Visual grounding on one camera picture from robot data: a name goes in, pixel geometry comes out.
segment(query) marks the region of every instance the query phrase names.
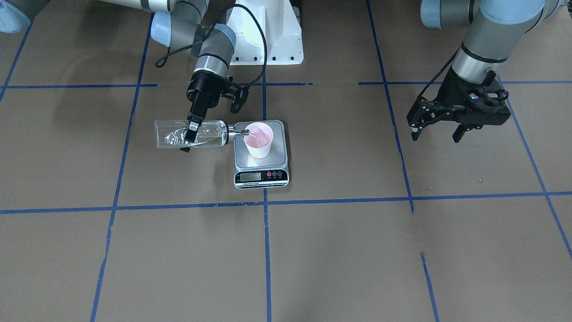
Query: digital scale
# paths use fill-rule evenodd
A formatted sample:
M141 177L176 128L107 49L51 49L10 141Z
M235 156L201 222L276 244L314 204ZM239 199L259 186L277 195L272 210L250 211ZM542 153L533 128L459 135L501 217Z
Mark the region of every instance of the digital scale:
M242 138L235 140L235 187L238 189L284 187L290 182L284 124L278 120L259 122L266 123L274 133L270 153L256 159ZM236 123L235 130L240 132L250 123L255 122Z

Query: white cup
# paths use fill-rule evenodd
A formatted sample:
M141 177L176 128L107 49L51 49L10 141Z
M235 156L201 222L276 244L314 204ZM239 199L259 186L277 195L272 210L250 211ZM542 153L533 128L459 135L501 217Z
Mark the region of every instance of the white cup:
M274 132L266 123L254 122L245 128L250 130L248 135L244 136L244 143L248 152L257 159L262 159L270 153Z

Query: black cable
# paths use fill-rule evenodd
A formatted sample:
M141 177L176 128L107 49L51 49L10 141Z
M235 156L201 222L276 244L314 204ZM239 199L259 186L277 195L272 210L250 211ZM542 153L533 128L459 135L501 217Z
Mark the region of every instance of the black cable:
M425 85L425 87L423 88L423 90L419 93L419 95L417 95L417 99L421 99L421 96L423 95L423 93L425 93L425 91L427 90L427 88L429 88L429 86L431 86L431 84L433 84L435 82L435 80L437 78L439 78L439 76L441 76L441 74L445 71L445 69L447 69L447 66L449 66L452 62L453 59L455 59L455 56L457 55L457 52L459 51L459 49L457 49L455 51L455 53L453 54L453 56L451 56L451 58L449 58L449 60L447 61L447 63L445 63L445 66L443 66L443 68L441 68L441 70L437 73L437 75L435 75L435 77L433 77L429 83L427 83L427 85Z
M253 81L249 82L249 83L246 85L245 88L246 88L246 89L249 89L254 83L256 83L257 81L259 81L259 80L262 78L262 75L264 75L264 72L266 71L266 65L267 65L267 62L268 62L268 48L267 48L267 45L266 45L266 38L264 37L264 32L263 32L263 30L262 30L262 27L261 27L260 24L258 23L258 20L256 20L256 17L255 17L254 14L252 13L252 11L250 11L250 9L248 9L248 8L245 7L244 5L234 4L234 5L228 6L226 9L224 9L223 11L221 11L221 13L217 16L217 18L216 18L216 20L214 21L213 25L209 27L207 33L206 33L205 36L202 38L202 41L205 41L205 40L210 36L210 34L213 32L213 29L215 28L216 23L220 20L220 18L222 18L222 17L224 16L224 14L227 13L228 10L230 10L230 9L232 9L232 8L234 8L234 7L238 7L238 8L242 8L242 9L246 10L246 12L252 17L252 20L254 20L254 23L256 24L256 27L258 28L258 31L260 32L260 36L262 37L262 43L263 43L263 45L264 45L264 63L262 64L262 70L260 71L260 74L259 74ZM155 67L161 68L161 67L165 66L165 64L167 63L167 58L169 58L170 56L172 56L172 55L174 55L174 54L176 54L176 53L180 53L180 52L183 52L183 51L185 51L185 50L187 50L187 49L190 49L190 48L193 47L193 45L196 45L196 43L195 43L195 44L192 44L192 45L185 46L185 47L183 47L183 48L179 48L179 49L175 50L174 52L169 52L169 51L170 51L170 48L169 48L169 49L167 50L167 54L164 55L163 57L159 58L159 60L157 60L157 61L155 62Z

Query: scale control panel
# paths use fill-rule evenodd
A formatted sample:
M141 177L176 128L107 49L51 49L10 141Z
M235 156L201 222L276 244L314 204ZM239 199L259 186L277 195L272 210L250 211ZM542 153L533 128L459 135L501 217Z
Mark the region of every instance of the scale control panel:
M285 169L239 172L235 176L238 189L283 187L289 182Z

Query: clear bottle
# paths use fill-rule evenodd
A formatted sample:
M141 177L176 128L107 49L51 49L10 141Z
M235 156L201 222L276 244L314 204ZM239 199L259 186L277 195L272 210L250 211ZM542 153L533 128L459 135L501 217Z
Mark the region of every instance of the clear bottle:
M157 148L221 147L233 142L236 135L248 135L247 131L236 132L232 124L223 121L203 121L194 142L185 140L187 120L156 120L155 139Z

